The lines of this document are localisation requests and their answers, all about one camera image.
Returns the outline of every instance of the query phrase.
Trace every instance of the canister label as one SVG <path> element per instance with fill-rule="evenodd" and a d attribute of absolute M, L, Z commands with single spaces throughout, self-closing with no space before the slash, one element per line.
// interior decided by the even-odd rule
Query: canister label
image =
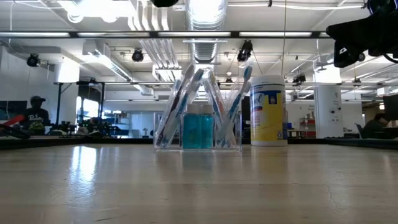
<path fill-rule="evenodd" d="M 284 122 L 285 93 L 281 90 L 264 90 L 264 88 L 264 86 L 255 86 L 250 96 L 251 140 L 287 140 L 287 124 Z"/>

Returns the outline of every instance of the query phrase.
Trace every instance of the clear acrylic holder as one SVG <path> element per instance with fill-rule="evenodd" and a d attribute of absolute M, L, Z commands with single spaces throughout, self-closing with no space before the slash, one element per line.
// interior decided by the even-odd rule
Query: clear acrylic holder
<path fill-rule="evenodd" d="M 154 130 L 157 131 L 157 128 L 160 124 L 160 119 L 162 119 L 164 112 L 155 112 L 154 113 Z M 234 136 L 236 140 L 236 144 L 230 147 L 216 147 L 215 146 L 215 138 L 216 134 L 213 132 L 213 147 L 206 149 L 183 149 L 182 147 L 182 118 L 185 113 L 182 114 L 181 122 L 179 125 L 179 129 L 176 130 L 174 137 L 172 139 L 172 143 L 168 147 L 160 147 L 155 145 L 154 139 L 154 151 L 187 151 L 187 152 L 208 152 L 208 151 L 241 151 L 242 150 L 242 114 L 239 111 L 236 115 L 234 122 Z"/>

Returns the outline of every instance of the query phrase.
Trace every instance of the black camera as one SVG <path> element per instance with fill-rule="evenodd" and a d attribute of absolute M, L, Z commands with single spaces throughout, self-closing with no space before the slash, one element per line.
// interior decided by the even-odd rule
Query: black camera
<path fill-rule="evenodd" d="M 172 7 L 178 0 L 150 0 L 156 7 Z"/>
<path fill-rule="evenodd" d="M 142 49 L 134 49 L 131 59 L 135 62 L 143 61 L 144 55 L 142 54 Z"/>
<path fill-rule="evenodd" d="M 251 40 L 244 40 L 243 46 L 238 53 L 237 57 L 238 61 L 239 62 L 247 61 L 251 56 L 252 50 L 253 50 L 253 44 L 251 43 Z"/>
<path fill-rule="evenodd" d="M 398 63 L 398 5 L 390 0 L 369 0 L 366 7 L 370 16 L 351 22 L 328 26 L 326 33 L 335 42 L 334 65 L 344 68 L 357 61 L 363 61 L 363 52 L 370 56 L 383 55 Z"/>
<path fill-rule="evenodd" d="M 26 64 L 30 67 L 39 67 L 40 66 L 40 59 L 38 54 L 30 54 L 30 57 L 27 59 Z"/>

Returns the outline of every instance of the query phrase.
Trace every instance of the blue mouthwash bottle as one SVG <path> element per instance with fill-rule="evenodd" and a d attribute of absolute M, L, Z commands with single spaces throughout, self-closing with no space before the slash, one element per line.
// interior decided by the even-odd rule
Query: blue mouthwash bottle
<path fill-rule="evenodd" d="M 213 147 L 213 107 L 203 105 L 201 108 L 201 148 L 211 149 Z"/>
<path fill-rule="evenodd" d="M 182 148 L 199 149 L 201 146 L 200 105 L 188 105 L 183 117 Z"/>

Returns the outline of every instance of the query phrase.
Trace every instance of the table surface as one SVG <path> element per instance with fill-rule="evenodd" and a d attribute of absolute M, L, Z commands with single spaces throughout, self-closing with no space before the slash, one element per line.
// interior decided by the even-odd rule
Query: table surface
<path fill-rule="evenodd" d="M 0 151 L 1 223 L 397 223 L 398 151 Z"/>

